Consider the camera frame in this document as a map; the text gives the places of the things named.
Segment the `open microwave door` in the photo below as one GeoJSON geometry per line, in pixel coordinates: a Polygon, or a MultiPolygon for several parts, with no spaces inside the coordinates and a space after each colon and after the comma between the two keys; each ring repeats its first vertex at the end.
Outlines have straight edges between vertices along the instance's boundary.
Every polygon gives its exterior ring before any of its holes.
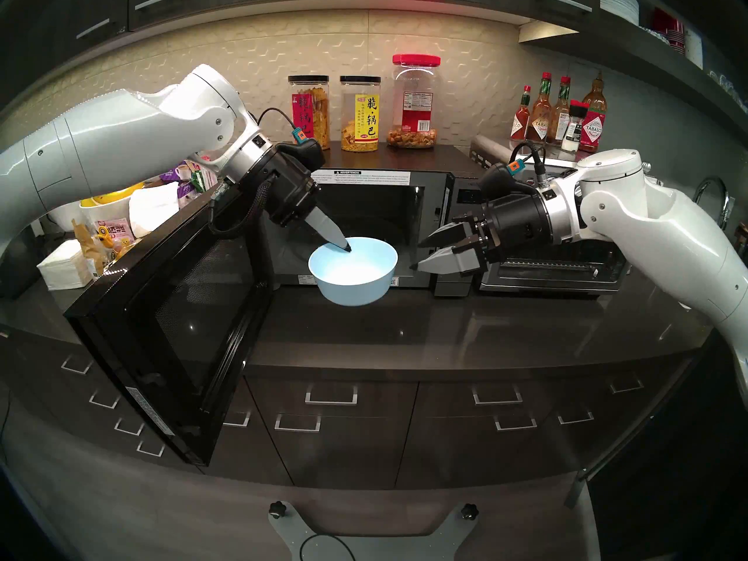
{"type": "MultiPolygon", "coordinates": [[[[262,226],[215,237],[209,199],[144,237],[65,313],[123,397],[196,465],[210,462],[272,294],[262,226]]],[[[216,224],[233,226],[250,199],[227,193],[216,224]]]]}

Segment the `snack jar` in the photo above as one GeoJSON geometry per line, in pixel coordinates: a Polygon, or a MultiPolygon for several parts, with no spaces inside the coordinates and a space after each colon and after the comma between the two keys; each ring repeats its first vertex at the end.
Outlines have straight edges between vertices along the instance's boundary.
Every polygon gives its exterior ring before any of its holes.
{"type": "Polygon", "coordinates": [[[330,148],[330,76],[289,76],[293,124],[322,150],[330,148]]]}
{"type": "Polygon", "coordinates": [[[402,148],[431,148],[436,144],[432,110],[439,86],[439,56],[395,54],[394,108],[388,144],[402,148]]]}
{"type": "Polygon", "coordinates": [[[379,76],[341,76],[340,148],[353,153],[377,149],[379,141],[379,76]]]}

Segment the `floor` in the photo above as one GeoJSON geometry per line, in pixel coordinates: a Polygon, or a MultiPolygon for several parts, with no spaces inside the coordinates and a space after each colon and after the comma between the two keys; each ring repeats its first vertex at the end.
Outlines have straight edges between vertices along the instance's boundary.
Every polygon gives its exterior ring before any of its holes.
{"type": "MultiPolygon", "coordinates": [[[[6,407],[0,384],[0,419],[6,407]]],[[[2,446],[29,506],[84,560],[289,560],[267,522],[270,502],[279,499],[292,502],[315,530],[348,535],[431,533],[455,504],[471,502],[480,510],[479,523],[456,560],[600,558],[586,489],[573,510],[563,506],[573,473],[437,491],[258,485],[100,450],[39,421],[16,399],[2,446]]]]}

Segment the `light blue bowl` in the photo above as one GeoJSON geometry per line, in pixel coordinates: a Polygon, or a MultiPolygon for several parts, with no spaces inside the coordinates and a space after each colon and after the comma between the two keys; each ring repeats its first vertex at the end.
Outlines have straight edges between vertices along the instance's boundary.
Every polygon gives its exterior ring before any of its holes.
{"type": "Polygon", "coordinates": [[[370,237],[349,237],[351,252],[328,243],[309,258],[322,295],[339,305],[366,305],[390,289],[397,264],[394,247],[370,237]]]}

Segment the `shelf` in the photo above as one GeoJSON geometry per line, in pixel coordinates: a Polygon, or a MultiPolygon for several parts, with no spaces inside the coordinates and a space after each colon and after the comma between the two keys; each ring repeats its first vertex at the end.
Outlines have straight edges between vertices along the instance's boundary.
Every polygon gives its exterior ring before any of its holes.
{"type": "Polygon", "coordinates": [[[521,43],[573,55],[656,86],[700,110],[748,146],[748,115],[740,106],[696,64],[641,28],[605,10],[577,26],[577,32],[537,24],[521,32],[521,43]]]}

